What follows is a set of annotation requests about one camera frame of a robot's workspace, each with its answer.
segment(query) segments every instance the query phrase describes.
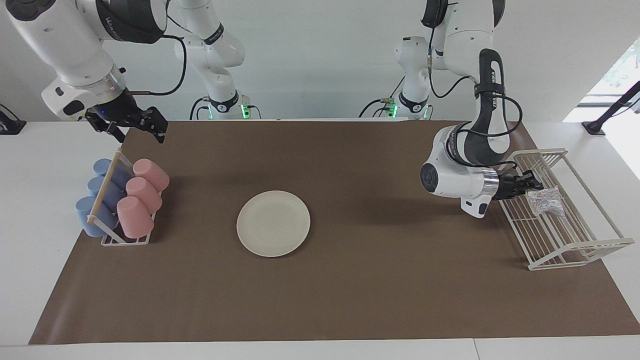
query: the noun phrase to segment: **sparkly plastic bag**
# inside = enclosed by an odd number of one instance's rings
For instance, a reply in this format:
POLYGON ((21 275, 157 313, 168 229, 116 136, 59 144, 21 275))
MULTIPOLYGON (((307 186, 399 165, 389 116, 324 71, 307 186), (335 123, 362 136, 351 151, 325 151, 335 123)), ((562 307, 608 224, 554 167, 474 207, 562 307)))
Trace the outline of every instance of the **sparkly plastic bag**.
POLYGON ((527 201, 536 216, 550 213, 564 217, 564 206, 557 186, 551 189, 527 192, 527 201))

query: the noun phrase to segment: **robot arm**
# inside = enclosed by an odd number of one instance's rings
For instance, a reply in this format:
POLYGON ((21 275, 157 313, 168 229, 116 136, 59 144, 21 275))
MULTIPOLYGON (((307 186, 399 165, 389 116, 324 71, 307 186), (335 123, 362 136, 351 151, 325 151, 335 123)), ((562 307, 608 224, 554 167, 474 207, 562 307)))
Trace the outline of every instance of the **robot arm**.
MULTIPOLYGON (((248 97, 236 89, 234 80, 225 68, 244 62, 244 47, 225 30, 211 4, 211 0, 178 0, 185 28, 193 35, 184 40, 187 63, 204 82, 209 93, 209 111, 214 119, 242 119, 249 117, 245 105, 248 97)), ((175 48, 182 57, 182 49, 175 48)))
POLYGON ((404 69, 404 85, 394 98, 398 117, 422 119, 429 101, 429 44, 424 37, 405 37, 396 46, 396 61, 404 69))
POLYGON ((167 121, 155 108, 138 108, 101 41, 157 41, 166 28, 162 0, 7 0, 6 9, 25 41, 57 74, 42 92, 57 116, 77 120, 84 115, 96 131, 121 142, 118 126, 137 127, 164 141, 167 121))
POLYGON ((432 29, 429 62, 475 83, 478 116, 442 129, 435 136, 431 156, 420 180, 434 195, 460 198, 468 214, 483 218, 491 200, 508 199, 542 184, 531 172, 499 175, 492 168, 509 149, 505 118, 502 59, 492 48, 493 29, 504 12, 504 1, 428 0, 423 24, 432 29))

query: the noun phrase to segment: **paper plate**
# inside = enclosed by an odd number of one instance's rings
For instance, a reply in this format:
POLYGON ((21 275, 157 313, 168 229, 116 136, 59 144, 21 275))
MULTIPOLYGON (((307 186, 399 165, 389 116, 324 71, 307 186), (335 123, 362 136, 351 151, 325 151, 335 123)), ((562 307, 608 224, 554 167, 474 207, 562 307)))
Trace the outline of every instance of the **paper plate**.
POLYGON ((292 193, 275 190, 256 195, 243 206, 236 230, 250 252, 275 258, 296 250, 310 226, 305 203, 292 193))

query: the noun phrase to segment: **wire rack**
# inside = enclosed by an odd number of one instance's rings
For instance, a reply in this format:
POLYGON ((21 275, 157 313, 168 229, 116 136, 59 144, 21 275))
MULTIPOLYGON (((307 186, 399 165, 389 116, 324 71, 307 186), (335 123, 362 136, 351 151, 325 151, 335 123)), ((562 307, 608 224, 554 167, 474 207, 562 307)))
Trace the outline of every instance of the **wire rack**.
POLYGON ((529 260, 529 270, 582 266, 634 243, 633 239, 622 235, 568 161, 566 153, 566 149, 516 151, 508 159, 519 164, 520 175, 523 171, 533 170, 545 188, 557 186, 564 206, 564 217, 550 213, 536 216, 524 196, 499 201, 529 260), (618 238, 598 240, 593 234, 552 170, 561 161, 571 170, 618 238))

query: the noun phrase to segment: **black clamp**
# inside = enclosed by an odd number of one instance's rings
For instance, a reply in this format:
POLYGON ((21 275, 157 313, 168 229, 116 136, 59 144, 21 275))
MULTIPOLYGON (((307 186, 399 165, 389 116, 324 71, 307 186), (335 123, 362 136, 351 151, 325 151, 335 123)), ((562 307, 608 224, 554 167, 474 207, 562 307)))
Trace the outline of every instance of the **black clamp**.
POLYGON ((96 130, 96 132, 105 132, 116 138, 119 143, 124 142, 125 135, 118 127, 118 124, 116 124, 115 122, 106 122, 105 120, 102 120, 96 113, 91 111, 87 111, 84 114, 84 117, 86 117, 86 120, 89 122, 93 130, 96 130))
POLYGON ((9 119, 2 111, 0 111, 0 135, 18 135, 22 128, 27 124, 24 120, 9 119))
POLYGON ((236 90, 236 94, 229 100, 218 102, 212 99, 209 99, 209 102, 216 108, 219 113, 228 113, 231 110, 233 105, 237 104, 240 99, 240 95, 238 95, 238 91, 236 90))
POLYGON ((533 170, 527 170, 521 176, 502 174, 499 176, 498 191, 494 200, 508 200, 530 191, 544 190, 545 187, 533 170))
POLYGON ((400 96, 398 96, 398 99, 400 100, 400 103, 402 105, 404 105, 406 108, 409 109, 409 111, 416 114, 422 111, 422 109, 424 109, 424 106, 427 105, 427 101, 429 100, 429 97, 427 97, 424 101, 415 102, 407 99, 406 97, 404 97, 404 94, 400 92, 400 96))
POLYGON ((480 83, 474 86, 476 99, 480 93, 492 92, 494 94, 504 95, 504 85, 498 83, 480 83))
POLYGON ((213 33, 213 35, 209 36, 208 38, 206 38, 204 40, 204 43, 207 45, 211 45, 213 43, 215 43, 216 41, 218 41, 219 38, 222 37, 222 34, 225 32, 225 27, 222 26, 222 23, 220 23, 220 26, 218 26, 218 29, 216 30, 216 32, 213 33))

